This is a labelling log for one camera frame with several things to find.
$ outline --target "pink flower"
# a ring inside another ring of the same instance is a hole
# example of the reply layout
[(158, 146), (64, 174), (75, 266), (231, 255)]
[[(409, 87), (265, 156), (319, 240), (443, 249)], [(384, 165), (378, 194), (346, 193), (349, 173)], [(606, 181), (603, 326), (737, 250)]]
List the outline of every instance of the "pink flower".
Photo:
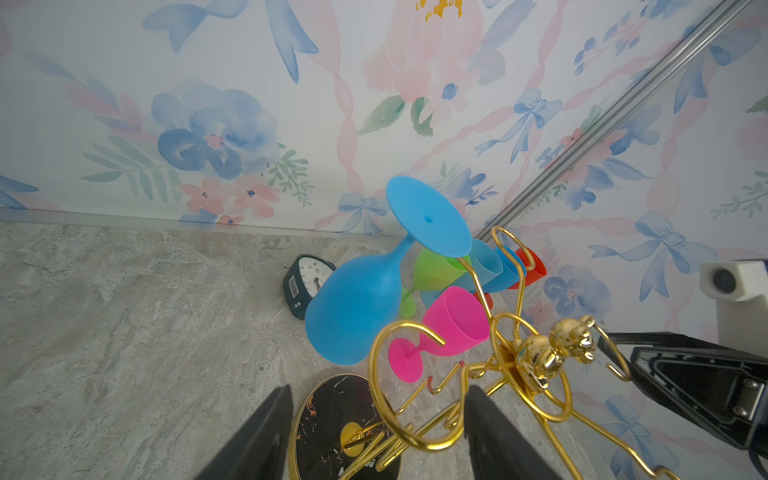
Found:
[(737, 147), (747, 160), (768, 161), (768, 115), (753, 118), (739, 129)]
[(275, 187), (268, 187), (261, 183), (259, 175), (243, 175), (235, 180), (235, 184), (227, 187), (231, 197), (235, 197), (235, 207), (239, 211), (250, 208), (251, 213), (257, 217), (269, 218), (275, 214), (275, 210), (267, 203), (273, 204), (280, 200)]
[(571, 135), (570, 137), (563, 137), (562, 139), (560, 139), (560, 145), (565, 145), (566, 148), (570, 147), (571, 145), (576, 143), (576, 140), (581, 138), (582, 133), (584, 132), (582, 132), (580, 128), (577, 128), (576, 130), (574, 130), (574, 134)]
[(539, 299), (536, 299), (526, 313), (533, 319), (533, 325), (542, 331), (549, 330), (560, 319), (551, 303), (543, 303)]
[(477, 83), (480, 72), (467, 72), (458, 65), (451, 65), (442, 70), (440, 81), (429, 84), (429, 103), (419, 115), (419, 123), (424, 123), (429, 115), (432, 115), (430, 124), (440, 127), (448, 122), (454, 108), (456, 111), (464, 111), (469, 106), (466, 95)]
[(227, 194), (220, 182), (218, 178), (204, 178), (200, 187), (186, 184), (179, 187), (182, 192), (192, 196), (187, 202), (187, 207), (193, 214), (200, 213), (201, 208), (214, 215), (221, 215), (224, 212)]
[(227, 215), (222, 215), (219, 221), (216, 223), (220, 225), (240, 225), (240, 222), (242, 222), (245, 219), (245, 215), (241, 215), (239, 217), (228, 217)]
[(482, 10), (476, 0), (464, 0), (461, 18), (457, 8), (444, 8), (442, 17), (432, 15), (426, 21), (425, 12), (438, 4), (428, 0), (417, 10), (413, 0), (397, 0), (386, 43), (363, 65), (370, 88), (396, 91), (412, 103), (427, 96), (439, 65), (466, 69), (482, 39)]
[(624, 130), (615, 131), (604, 138), (599, 144), (592, 147), (579, 159), (573, 169), (563, 176), (561, 183), (563, 184), (566, 181), (569, 181), (573, 184), (580, 184), (583, 182), (589, 173), (589, 165), (613, 156), (611, 145), (624, 138), (626, 133), (627, 132)]

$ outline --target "floor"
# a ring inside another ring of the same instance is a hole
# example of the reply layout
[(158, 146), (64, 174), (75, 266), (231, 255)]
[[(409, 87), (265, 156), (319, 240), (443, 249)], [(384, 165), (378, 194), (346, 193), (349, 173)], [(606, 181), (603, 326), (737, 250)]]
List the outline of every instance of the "floor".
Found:
[[(395, 244), (0, 222), (0, 478), (193, 478), (275, 387), (289, 383), (298, 409), (323, 379), (365, 375), (366, 362), (334, 366), (314, 352), (283, 297), (283, 265)], [(489, 353), (484, 344), (463, 358)], [(452, 367), (425, 364), (436, 378)], [(383, 385), (395, 404), (412, 389), (386, 372)], [(456, 392), (424, 393), (406, 415), (423, 421)], [(570, 478), (514, 392), (492, 398)], [(585, 478), (613, 478), (580, 443), (581, 425), (556, 426)], [(470, 468), (462, 440), (406, 451), (400, 478), (464, 480)]]

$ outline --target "black round base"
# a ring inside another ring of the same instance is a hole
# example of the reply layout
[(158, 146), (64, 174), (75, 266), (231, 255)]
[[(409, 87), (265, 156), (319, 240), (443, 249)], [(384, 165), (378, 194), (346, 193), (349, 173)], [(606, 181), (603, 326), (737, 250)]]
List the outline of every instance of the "black round base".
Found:
[[(380, 421), (368, 380), (358, 375), (332, 376), (320, 383), (293, 421), (288, 447), (291, 480), (336, 480), (354, 461), (342, 450), (341, 431), (350, 422), (365, 428)], [(400, 458), (383, 472), (363, 467), (354, 480), (397, 480)]]

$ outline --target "blue wine glass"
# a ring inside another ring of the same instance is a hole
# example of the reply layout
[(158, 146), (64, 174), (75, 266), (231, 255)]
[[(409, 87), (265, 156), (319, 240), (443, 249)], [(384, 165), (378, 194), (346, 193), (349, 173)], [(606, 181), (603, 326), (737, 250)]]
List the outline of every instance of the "blue wine glass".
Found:
[(397, 317), (402, 298), (400, 263), (414, 242), (446, 257), (463, 257), (472, 235), (461, 214), (437, 190), (411, 177), (386, 187), (392, 212), (408, 231), (386, 255), (344, 263), (306, 308), (306, 334), (325, 359), (338, 365), (364, 360), (376, 335)]

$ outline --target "wall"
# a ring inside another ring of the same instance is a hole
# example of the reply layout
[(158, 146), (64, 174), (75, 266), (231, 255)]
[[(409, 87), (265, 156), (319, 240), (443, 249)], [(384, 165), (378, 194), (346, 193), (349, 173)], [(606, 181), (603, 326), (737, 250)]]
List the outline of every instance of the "wall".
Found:
[(6, 0), (0, 204), (398, 234), (407, 174), (476, 231), (716, 3)]
[[(511, 226), (549, 274), (525, 316), (548, 331), (594, 315), (615, 332), (717, 341), (702, 262), (768, 257), (768, 4), (755, 2)], [(570, 365), (575, 408), (681, 478), (759, 478), (746, 454), (599, 365)], [(646, 478), (594, 440), (617, 478)]]

